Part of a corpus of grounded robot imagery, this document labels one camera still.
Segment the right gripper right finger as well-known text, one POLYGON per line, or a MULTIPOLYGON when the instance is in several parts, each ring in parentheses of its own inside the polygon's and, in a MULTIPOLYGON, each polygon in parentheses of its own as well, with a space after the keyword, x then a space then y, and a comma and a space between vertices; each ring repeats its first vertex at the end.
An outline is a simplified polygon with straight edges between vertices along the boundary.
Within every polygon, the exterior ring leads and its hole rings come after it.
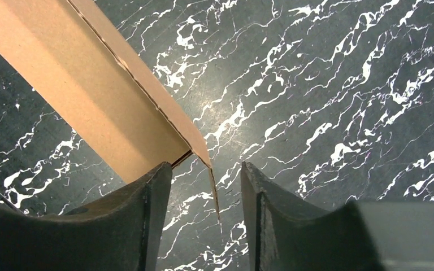
POLYGON ((434 270, 434 202, 351 201, 326 211, 240 172, 252 270, 434 270))

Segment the brown cardboard box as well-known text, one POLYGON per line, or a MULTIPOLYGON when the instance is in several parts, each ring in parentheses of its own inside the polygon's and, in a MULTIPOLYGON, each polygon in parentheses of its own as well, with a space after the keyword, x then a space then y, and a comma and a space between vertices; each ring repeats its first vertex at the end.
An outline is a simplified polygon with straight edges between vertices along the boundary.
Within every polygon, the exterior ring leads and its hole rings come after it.
POLYGON ((0 1, 0 55, 126 183, 206 141, 93 1, 0 1))

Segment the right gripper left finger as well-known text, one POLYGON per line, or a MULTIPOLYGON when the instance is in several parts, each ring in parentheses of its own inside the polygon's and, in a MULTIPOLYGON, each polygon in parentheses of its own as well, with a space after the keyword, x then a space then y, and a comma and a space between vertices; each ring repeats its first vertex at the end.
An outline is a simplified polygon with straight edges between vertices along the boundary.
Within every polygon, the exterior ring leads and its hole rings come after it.
POLYGON ((164 162, 63 215, 0 206, 0 270, 155 270, 171 180, 164 162))

